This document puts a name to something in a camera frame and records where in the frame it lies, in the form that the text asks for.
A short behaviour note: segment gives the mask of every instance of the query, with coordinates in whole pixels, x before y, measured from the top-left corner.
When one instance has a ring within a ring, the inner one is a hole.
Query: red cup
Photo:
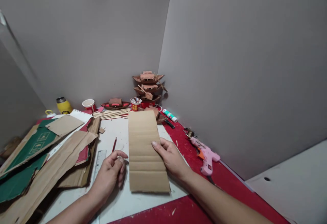
[[[132,111],[139,111],[142,100],[139,99],[139,102],[136,102],[136,98],[131,98],[130,102],[132,103]]]
[[[96,111],[95,102],[92,99],[88,99],[88,100],[83,101],[82,106],[84,106],[84,108],[86,110],[91,110],[92,112]]]

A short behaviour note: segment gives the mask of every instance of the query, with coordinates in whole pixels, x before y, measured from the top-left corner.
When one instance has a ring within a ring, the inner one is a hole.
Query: glue gun
[[[195,137],[190,137],[190,141],[192,145],[194,145],[200,153],[198,156],[203,159],[203,166],[200,168],[200,171],[205,176],[211,176],[212,175],[212,161],[218,162],[220,160],[220,156],[213,151],[209,147],[207,147],[205,144],[203,144],[201,141],[199,141]]]

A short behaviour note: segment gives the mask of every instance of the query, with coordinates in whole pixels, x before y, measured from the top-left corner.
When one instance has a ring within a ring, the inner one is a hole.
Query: yellow thermos
[[[61,114],[70,114],[73,111],[71,104],[65,99],[65,97],[57,99],[57,107]]]

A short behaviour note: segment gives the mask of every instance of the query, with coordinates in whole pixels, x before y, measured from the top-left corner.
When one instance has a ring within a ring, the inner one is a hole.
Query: black marker
[[[174,125],[172,125],[171,124],[171,122],[169,122],[167,119],[165,120],[165,122],[166,122],[166,124],[168,124],[172,129],[174,129],[175,128],[175,126]]]

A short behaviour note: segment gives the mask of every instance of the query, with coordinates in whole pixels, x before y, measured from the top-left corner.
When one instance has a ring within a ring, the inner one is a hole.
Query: metal ruler
[[[96,157],[95,161],[95,169],[93,173],[93,180],[92,180],[92,185],[95,181],[96,176],[98,175],[98,172],[101,168],[103,160],[107,157],[107,150],[101,150],[98,151],[98,156]],[[89,222],[89,224],[100,224],[100,211],[98,211],[93,219]]]

